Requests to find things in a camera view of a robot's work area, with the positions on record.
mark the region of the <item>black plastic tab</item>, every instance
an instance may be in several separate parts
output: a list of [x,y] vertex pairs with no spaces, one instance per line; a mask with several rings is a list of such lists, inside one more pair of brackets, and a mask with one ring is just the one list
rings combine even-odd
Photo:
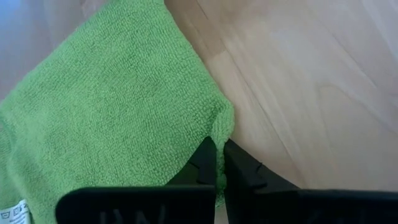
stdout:
[[210,137],[205,138],[187,164],[167,185],[216,185],[217,148]]
[[229,186],[261,193],[298,188],[262,165],[232,140],[225,144],[224,158]]

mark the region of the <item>microfiber towel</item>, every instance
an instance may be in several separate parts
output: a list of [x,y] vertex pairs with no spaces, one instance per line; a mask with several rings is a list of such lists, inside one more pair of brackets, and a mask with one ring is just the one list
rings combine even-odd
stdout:
[[207,136],[222,182],[233,107],[161,0],[113,0],[10,92],[0,124],[0,210],[25,200],[55,223],[72,190],[166,184]]

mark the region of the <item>care label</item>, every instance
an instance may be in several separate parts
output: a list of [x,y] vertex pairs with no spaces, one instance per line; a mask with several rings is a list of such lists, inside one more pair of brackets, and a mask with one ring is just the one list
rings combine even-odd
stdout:
[[30,224],[26,200],[21,200],[14,207],[0,210],[0,224]]

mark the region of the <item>black plastic piece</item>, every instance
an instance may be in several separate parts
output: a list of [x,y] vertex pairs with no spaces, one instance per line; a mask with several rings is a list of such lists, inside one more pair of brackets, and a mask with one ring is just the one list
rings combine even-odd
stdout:
[[206,184],[216,185],[217,148],[210,137],[206,137],[193,153],[187,164],[167,185]]
[[301,190],[237,144],[224,149],[229,224],[398,223],[398,194]]
[[61,198],[59,224],[213,223],[216,147],[207,137],[187,164],[164,187],[80,189]]
[[229,140],[224,148],[227,188],[224,191],[229,224],[261,220],[258,195],[297,189]]
[[59,224],[213,223],[215,188],[201,186],[87,188],[58,202]]

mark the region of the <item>floor surface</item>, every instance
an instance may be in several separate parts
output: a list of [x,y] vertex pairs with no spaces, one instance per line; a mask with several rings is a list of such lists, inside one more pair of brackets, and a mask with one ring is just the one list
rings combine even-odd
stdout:
[[[104,2],[0,1],[0,99]],[[398,0],[165,3],[250,154],[300,187],[398,190]]]

